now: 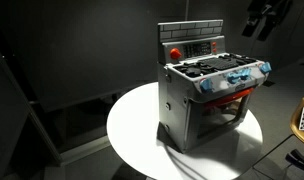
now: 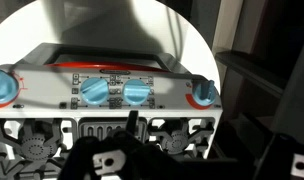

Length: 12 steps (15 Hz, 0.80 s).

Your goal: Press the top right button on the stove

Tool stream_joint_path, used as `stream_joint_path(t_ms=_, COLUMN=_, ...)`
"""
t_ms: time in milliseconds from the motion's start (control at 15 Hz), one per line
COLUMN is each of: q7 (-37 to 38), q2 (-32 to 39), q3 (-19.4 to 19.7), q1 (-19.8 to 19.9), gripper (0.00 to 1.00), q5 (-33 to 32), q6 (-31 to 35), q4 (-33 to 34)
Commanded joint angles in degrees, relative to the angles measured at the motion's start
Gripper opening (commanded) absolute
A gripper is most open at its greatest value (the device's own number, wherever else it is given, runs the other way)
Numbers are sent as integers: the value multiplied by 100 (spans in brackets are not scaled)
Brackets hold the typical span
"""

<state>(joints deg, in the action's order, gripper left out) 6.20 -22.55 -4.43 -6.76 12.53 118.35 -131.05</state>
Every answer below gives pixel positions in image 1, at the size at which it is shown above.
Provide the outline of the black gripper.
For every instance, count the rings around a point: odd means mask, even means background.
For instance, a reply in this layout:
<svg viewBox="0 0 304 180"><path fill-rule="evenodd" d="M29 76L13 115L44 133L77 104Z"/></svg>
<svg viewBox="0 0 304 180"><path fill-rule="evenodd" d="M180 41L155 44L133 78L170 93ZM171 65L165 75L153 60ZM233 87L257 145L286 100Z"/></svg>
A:
<svg viewBox="0 0 304 180"><path fill-rule="evenodd" d="M260 19L267 15L272 15L283 19L292 6L292 0L252 0L247 11L249 18L242 32L243 36L251 37L256 30ZM275 19L267 19L257 39L265 41L278 22Z"/></svg>

